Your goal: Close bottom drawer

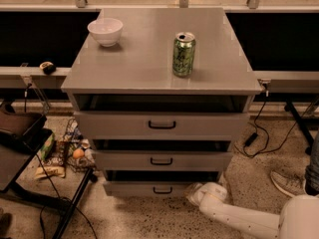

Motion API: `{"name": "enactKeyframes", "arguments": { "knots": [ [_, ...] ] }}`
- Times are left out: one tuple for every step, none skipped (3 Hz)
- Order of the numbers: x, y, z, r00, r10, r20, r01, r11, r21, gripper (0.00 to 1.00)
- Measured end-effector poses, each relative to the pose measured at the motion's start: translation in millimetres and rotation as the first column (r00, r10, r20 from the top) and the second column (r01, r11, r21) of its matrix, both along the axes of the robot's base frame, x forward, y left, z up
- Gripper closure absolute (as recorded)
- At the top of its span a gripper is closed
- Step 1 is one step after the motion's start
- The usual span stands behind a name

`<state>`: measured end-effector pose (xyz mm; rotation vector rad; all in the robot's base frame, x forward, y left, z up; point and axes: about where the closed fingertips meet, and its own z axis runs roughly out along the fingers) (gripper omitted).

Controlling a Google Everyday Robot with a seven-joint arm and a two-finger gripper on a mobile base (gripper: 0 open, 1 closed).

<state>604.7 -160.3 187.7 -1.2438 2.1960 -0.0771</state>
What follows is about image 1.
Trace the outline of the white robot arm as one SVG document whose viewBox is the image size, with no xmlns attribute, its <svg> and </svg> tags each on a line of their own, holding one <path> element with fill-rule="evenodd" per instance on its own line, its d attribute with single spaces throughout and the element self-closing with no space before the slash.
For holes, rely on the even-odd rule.
<svg viewBox="0 0 319 239">
<path fill-rule="evenodd" d="M 257 239 L 319 239 L 319 198 L 315 196 L 295 196 L 277 215 L 227 204 L 227 190 L 214 182 L 194 183 L 185 195 L 207 217 Z"/>
</svg>

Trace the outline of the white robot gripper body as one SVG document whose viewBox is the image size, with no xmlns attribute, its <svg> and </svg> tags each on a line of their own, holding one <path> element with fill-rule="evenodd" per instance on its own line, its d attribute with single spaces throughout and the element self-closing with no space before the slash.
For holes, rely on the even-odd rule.
<svg viewBox="0 0 319 239">
<path fill-rule="evenodd" d="M 205 195 L 213 196 L 218 201 L 223 202 L 227 197 L 227 190 L 215 182 L 193 183 L 185 190 L 186 199 L 195 206 L 200 205 Z"/>
</svg>

